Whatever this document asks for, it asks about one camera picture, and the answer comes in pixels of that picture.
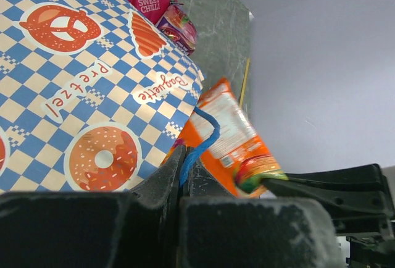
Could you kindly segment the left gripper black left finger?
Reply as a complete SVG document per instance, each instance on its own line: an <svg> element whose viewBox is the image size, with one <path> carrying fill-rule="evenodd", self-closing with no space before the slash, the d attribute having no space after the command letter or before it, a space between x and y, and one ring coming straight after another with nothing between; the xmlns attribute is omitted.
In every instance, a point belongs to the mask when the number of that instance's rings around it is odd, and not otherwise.
<svg viewBox="0 0 395 268"><path fill-rule="evenodd" d="M123 192L1 195L2 267L174 267L185 148Z"/></svg>

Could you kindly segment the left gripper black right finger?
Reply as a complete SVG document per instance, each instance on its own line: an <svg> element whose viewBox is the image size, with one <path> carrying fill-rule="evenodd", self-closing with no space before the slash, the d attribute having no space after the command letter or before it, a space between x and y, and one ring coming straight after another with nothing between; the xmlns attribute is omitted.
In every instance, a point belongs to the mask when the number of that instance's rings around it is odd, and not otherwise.
<svg viewBox="0 0 395 268"><path fill-rule="evenodd" d="M181 267L344 267L329 214L305 198L235 198L201 165L180 200Z"/></svg>

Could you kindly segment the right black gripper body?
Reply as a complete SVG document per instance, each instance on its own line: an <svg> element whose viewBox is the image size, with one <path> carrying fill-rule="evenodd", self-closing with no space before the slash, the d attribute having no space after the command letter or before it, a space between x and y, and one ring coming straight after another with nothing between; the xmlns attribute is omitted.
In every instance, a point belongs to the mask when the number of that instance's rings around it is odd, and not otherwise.
<svg viewBox="0 0 395 268"><path fill-rule="evenodd" d="M394 267L394 217L335 219L335 230L349 243L348 267Z"/></svg>

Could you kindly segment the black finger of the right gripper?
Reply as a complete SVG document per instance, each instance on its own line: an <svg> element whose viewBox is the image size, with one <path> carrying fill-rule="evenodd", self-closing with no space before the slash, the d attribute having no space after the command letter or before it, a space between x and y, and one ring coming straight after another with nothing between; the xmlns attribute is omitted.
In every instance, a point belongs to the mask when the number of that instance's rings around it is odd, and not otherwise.
<svg viewBox="0 0 395 268"><path fill-rule="evenodd" d="M277 197L318 201L336 228L388 228L394 219L388 181L378 164L265 178L262 185Z"/></svg>

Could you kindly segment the orange snack packet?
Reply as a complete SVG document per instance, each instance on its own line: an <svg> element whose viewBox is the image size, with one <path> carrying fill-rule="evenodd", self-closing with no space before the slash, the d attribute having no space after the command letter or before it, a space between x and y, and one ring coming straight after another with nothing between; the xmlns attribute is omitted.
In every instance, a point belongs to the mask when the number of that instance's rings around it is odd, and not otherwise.
<svg viewBox="0 0 395 268"><path fill-rule="evenodd" d="M240 108L226 78L205 92L197 106L220 126L218 140L203 152L200 161L227 192L238 197L258 197L266 191L262 180L287 180Z"/></svg>

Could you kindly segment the checkered paper bag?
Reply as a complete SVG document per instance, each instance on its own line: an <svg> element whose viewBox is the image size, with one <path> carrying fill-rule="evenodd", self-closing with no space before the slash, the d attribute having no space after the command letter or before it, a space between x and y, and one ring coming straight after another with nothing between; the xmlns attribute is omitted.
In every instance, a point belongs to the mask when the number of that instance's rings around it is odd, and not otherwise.
<svg viewBox="0 0 395 268"><path fill-rule="evenodd" d="M127 191L204 75L127 0L1 0L1 191Z"/></svg>

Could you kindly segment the small colourful candy packet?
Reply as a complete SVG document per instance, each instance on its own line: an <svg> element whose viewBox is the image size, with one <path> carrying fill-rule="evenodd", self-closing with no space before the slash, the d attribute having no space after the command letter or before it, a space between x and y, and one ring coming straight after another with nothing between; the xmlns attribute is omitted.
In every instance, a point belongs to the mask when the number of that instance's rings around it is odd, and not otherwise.
<svg viewBox="0 0 395 268"><path fill-rule="evenodd" d="M183 4L170 0L169 6L156 23L156 27L169 38L180 51L190 56L196 49L198 33Z"/></svg>

